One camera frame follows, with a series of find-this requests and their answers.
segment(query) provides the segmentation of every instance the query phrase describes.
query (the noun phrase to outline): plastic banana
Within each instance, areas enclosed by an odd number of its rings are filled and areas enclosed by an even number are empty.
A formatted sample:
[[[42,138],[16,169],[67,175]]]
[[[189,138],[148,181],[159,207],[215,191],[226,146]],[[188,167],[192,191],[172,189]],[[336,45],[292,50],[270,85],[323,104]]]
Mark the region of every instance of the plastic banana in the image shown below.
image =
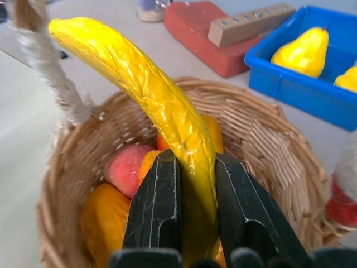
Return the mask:
[[[185,266],[214,259],[219,243],[215,149],[208,128],[185,93],[139,48],[91,18],[53,20],[53,39],[120,87],[147,113],[182,168]]]

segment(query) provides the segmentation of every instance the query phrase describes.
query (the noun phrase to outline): blue tray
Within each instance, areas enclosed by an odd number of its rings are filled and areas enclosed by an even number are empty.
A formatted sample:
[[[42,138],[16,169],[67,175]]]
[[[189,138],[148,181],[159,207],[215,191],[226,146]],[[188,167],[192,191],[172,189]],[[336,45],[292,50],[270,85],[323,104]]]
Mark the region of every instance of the blue tray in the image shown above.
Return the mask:
[[[270,62],[279,47],[314,26],[326,26],[329,32],[326,64],[318,79]],[[357,94],[333,83],[356,60],[357,16],[311,6],[300,8],[245,56],[251,88],[349,131],[357,128]]]

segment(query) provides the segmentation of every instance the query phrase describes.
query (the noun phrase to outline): yellow pear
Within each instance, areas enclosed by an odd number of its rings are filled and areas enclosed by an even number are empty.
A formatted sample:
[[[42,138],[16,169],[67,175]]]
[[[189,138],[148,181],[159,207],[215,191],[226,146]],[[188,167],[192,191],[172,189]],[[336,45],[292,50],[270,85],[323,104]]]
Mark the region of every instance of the yellow pear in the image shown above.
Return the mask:
[[[313,27],[294,41],[280,47],[271,61],[287,69],[317,78],[324,69],[328,45],[329,33],[326,29]]]
[[[357,93],[357,66],[352,66],[344,74],[338,76],[335,85]]]

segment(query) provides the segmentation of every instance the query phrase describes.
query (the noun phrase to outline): table surface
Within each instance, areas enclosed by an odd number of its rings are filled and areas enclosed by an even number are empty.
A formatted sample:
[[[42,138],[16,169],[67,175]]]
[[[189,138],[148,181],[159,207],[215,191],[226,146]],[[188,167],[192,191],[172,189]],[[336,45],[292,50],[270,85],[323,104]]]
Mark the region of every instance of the table surface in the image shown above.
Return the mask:
[[[275,1],[212,1],[233,15]],[[286,1],[299,7],[304,1]],[[357,13],[357,2],[310,1],[310,4]],[[71,0],[50,6],[51,17],[85,16],[116,28],[139,46],[169,76],[196,76],[240,87],[248,87],[249,72],[223,79],[178,43],[162,23],[141,23],[133,0]],[[47,149],[59,118],[47,86],[25,64],[14,33],[0,26],[0,260],[7,267],[39,267],[39,242],[35,206],[41,180],[47,169]],[[80,92],[89,92],[101,103],[118,89],[76,58],[61,62]],[[267,102],[275,100],[252,91]],[[288,120],[298,127],[312,145],[328,174],[338,161],[348,132],[302,111],[279,103]],[[342,243],[355,246],[352,236]]]

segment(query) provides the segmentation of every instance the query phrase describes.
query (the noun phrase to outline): rope handle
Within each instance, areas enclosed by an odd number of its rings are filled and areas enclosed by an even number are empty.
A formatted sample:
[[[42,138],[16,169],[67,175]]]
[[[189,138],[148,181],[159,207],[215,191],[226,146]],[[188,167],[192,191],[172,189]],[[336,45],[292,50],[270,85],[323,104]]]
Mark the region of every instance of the rope handle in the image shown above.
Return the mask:
[[[15,0],[12,27],[17,33],[28,64],[47,83],[65,118],[74,126],[82,125],[91,116],[76,86],[59,64],[59,53],[47,36],[48,0]]]

